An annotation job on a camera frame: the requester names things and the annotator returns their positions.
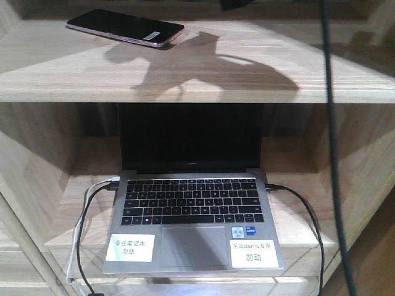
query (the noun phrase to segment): sticker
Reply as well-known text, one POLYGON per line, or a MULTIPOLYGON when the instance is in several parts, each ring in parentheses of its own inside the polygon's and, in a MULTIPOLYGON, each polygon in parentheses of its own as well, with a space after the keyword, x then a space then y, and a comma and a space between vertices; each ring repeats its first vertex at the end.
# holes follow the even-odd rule
POLYGON ((230 257, 234 268, 278 268, 274 241, 230 240, 230 257))
POLYGON ((154 240, 153 234, 113 234, 106 261, 151 262, 154 240))
POLYGON ((244 228, 232 227, 232 239, 244 239, 244 228))
POLYGON ((156 32, 156 31, 153 31, 150 35, 148 35, 148 36, 145 36, 144 38, 143 38, 143 40, 151 40, 151 39, 154 39, 156 36, 158 36, 160 34, 160 32, 156 32))
POLYGON ((246 233, 248 236, 255 236, 257 234, 255 227, 253 226, 246 226, 246 233))

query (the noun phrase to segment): laptop keyboard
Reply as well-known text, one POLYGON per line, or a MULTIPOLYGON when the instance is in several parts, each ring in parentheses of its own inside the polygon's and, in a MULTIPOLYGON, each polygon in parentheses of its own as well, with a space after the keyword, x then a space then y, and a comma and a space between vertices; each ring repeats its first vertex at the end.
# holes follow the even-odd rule
POLYGON ((121 225, 264 222, 256 180, 129 180, 121 225))

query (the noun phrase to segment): laptop screen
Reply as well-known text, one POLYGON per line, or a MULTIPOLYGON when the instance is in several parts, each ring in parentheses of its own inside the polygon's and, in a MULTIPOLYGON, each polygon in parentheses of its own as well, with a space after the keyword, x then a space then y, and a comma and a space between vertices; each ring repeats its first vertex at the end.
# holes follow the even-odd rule
POLYGON ((263 105, 118 104, 122 169, 142 173, 259 167, 263 105))

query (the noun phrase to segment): wooden shelf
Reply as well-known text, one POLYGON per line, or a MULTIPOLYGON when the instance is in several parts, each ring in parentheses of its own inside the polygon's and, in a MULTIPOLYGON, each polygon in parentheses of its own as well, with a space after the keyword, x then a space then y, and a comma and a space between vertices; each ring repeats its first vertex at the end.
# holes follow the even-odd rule
MULTIPOLYGON (((117 174, 118 141, 117 138, 87 138, 83 142, 82 151, 77 160, 78 165, 69 179, 46 243, 46 247, 64 270, 67 268, 73 227, 81 212, 84 191, 90 184, 117 174)), ((319 174, 306 152, 303 140, 301 138, 265 138, 263 144, 262 166, 267 172, 268 181, 290 186, 309 199, 320 220, 326 262, 330 262, 337 250, 331 199, 325 194, 319 174)), ((89 208, 88 230, 81 242, 81 260, 84 271, 90 278, 111 277, 102 273, 102 264, 106 255, 113 201, 113 192, 103 192, 98 194, 97 199, 89 208)), ((285 269, 134 274, 133 277, 316 277, 319 273, 320 249, 303 204, 286 192, 275 192, 270 194, 270 205, 285 260, 285 269)), ((80 277, 76 265, 73 267, 72 276, 80 277)))
MULTIPOLYGON (((161 2, 73 2, 46 2, 0 40, 6 57, 0 61, 0 101, 326 100, 320 26, 314 20, 262 20, 260 6, 223 13, 218 5, 182 2, 177 9, 161 2), (186 29, 163 50, 65 29, 66 20, 97 7, 138 11, 186 29)), ((333 42, 347 44, 366 30, 372 29, 361 20, 335 22, 333 42)), ((393 77, 364 61, 333 56, 332 65, 336 102, 395 103, 393 77)))

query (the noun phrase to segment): wooden cabinet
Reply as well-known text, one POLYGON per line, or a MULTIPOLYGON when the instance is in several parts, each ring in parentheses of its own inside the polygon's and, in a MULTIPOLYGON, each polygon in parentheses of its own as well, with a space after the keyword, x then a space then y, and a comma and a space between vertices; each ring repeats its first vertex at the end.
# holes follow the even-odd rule
MULTIPOLYGON (((11 11, 14 18, 5 23, 0 19, 0 192, 20 226, 7 226, 7 231, 22 237, 24 229, 30 238, 20 254, 37 269, 44 288, 57 296, 78 294, 64 277, 84 191, 120 170, 119 140, 84 137, 79 102, 313 104, 305 135, 263 138, 261 162, 269 182, 295 189, 314 207, 326 251, 325 280, 330 277, 339 255, 321 104, 325 78, 320 26, 303 20, 309 18, 304 4, 288 6, 288 13, 279 10, 284 4, 262 3, 223 13, 218 4, 207 2, 12 3, 14 7, 1 5, 5 15, 11 11), (169 47, 158 50, 64 28, 67 19, 97 7, 134 15, 137 11, 183 23, 186 29, 169 47), (264 17, 268 7, 284 19, 264 17), (19 17, 28 8, 30 13, 19 17), (300 19, 290 17, 292 13, 300 19)), ((353 12, 342 10, 341 4, 335 12, 332 37, 339 47, 353 42, 360 31, 375 32, 353 12)), ((382 48, 379 52, 379 61, 333 56, 335 101, 341 103, 339 168, 349 245, 395 184, 395 79, 388 74, 393 55, 384 54, 382 48)), ((113 199, 113 192, 98 194, 82 240, 83 267, 99 292, 305 296, 317 291, 318 243, 303 205, 287 193, 270 194, 285 269, 125 278, 102 273, 113 199)), ((17 248, 2 240, 0 244, 0 250, 17 248)), ((81 281, 75 266, 72 276, 81 281)), ((5 279, 0 285, 8 282, 5 279)))

